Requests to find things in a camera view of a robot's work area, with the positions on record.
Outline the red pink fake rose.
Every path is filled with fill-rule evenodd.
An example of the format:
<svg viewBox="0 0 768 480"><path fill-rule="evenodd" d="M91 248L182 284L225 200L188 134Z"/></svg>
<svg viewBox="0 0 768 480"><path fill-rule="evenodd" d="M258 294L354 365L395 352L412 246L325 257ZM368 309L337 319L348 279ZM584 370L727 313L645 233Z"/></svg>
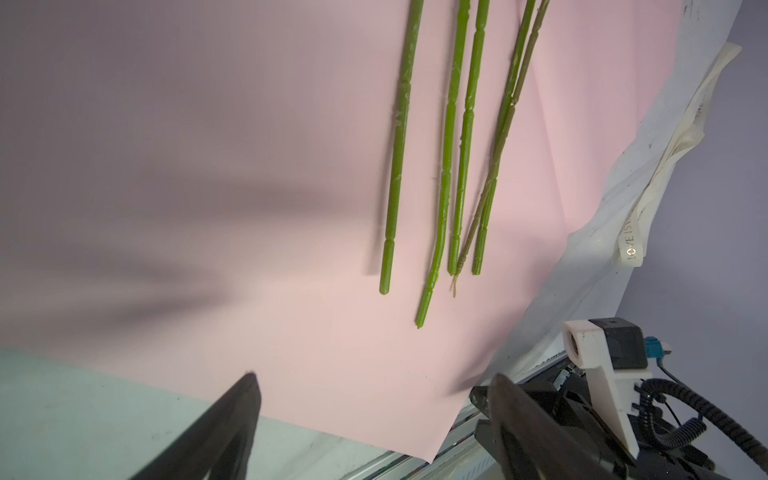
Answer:
<svg viewBox="0 0 768 480"><path fill-rule="evenodd" d="M446 95L445 112L443 115L443 134L439 171L438 201L436 207L434 246L430 267L427 273L417 314L415 317L415 325L418 329L421 329L425 324L434 289L439 278L443 254L445 251L448 209L450 206L451 195L453 141L455 133L457 98L461 81L470 9L470 0L461 0L458 2L454 29L454 45L449 70L449 84Z"/></svg>

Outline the cream fake rose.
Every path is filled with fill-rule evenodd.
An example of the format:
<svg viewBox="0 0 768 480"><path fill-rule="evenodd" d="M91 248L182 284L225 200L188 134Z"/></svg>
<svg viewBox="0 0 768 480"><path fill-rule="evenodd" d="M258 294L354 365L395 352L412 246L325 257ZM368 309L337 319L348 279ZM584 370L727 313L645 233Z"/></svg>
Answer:
<svg viewBox="0 0 768 480"><path fill-rule="evenodd" d="M379 293L381 295L387 295L389 293L392 278L407 123L411 97L411 81L423 5L423 0L412 0L410 2L408 22L406 25L403 52L399 68L397 99L394 115L394 137L390 165L390 182L387 199L386 225L379 281Z"/></svg>

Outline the purple pink wrapping paper sheet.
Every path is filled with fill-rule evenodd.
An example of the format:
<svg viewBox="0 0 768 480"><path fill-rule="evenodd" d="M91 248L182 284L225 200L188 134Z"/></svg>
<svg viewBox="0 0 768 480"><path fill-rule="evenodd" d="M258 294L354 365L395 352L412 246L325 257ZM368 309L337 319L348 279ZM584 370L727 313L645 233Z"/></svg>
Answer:
<svg viewBox="0 0 768 480"><path fill-rule="evenodd" d="M671 74L678 1L554 1L479 276L435 236L457 5L423 6L379 291L405 1L5 1L1 343L424 460Z"/></svg>

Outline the white blue fake flower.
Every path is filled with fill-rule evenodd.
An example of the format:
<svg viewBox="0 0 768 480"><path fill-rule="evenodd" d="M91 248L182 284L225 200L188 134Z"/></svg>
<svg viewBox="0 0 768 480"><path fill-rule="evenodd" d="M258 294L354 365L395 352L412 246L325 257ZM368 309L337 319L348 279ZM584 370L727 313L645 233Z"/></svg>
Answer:
<svg viewBox="0 0 768 480"><path fill-rule="evenodd" d="M497 116L497 126L491 149L488 173L469 227L469 233L459 252L456 272L452 275L451 288L453 296L456 296L458 278L467 260L469 249L472 244L475 244L475 250L471 273L473 275L479 275L482 270L488 225L498 183L503 149L506 144L511 123L516 114L517 104L522 94L535 45L538 41L539 32L544 23L549 5L549 0L527 1L523 10L507 75L505 90L501 100L499 114Z"/></svg>

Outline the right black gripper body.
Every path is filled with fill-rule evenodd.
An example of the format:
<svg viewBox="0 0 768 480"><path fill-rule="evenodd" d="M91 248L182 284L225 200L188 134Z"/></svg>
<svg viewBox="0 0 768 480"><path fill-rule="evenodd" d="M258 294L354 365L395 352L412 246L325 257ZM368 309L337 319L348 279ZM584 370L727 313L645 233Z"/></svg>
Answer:
<svg viewBox="0 0 768 480"><path fill-rule="evenodd" d="M475 429L476 440L497 461L490 428L489 386L470 392L472 404L486 420ZM714 463L693 447L693 440L706 430L705 421L725 434L732 432L732 419L703 397L669 380L652 379L642 384L640 413L631 417L639 434L640 453L628 455L620 442L593 409L586 391L586 378L572 376L563 387L546 381L520 386L587 454L610 472L611 479L716 479Z"/></svg>

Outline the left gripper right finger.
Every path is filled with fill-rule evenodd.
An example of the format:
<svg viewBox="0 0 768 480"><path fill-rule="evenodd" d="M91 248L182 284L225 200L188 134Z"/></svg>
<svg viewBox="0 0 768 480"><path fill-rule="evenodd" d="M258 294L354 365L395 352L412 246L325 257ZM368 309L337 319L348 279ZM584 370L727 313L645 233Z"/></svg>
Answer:
<svg viewBox="0 0 768 480"><path fill-rule="evenodd" d="M488 389L490 428L506 479L611 479L517 384L495 375Z"/></svg>

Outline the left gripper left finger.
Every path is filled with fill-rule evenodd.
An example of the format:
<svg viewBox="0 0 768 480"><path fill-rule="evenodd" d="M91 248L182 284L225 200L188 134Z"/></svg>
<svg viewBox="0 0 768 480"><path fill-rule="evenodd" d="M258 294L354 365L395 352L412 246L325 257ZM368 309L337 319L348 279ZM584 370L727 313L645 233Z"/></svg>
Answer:
<svg viewBox="0 0 768 480"><path fill-rule="evenodd" d="M244 479L259 420L261 393L243 375L135 479Z"/></svg>

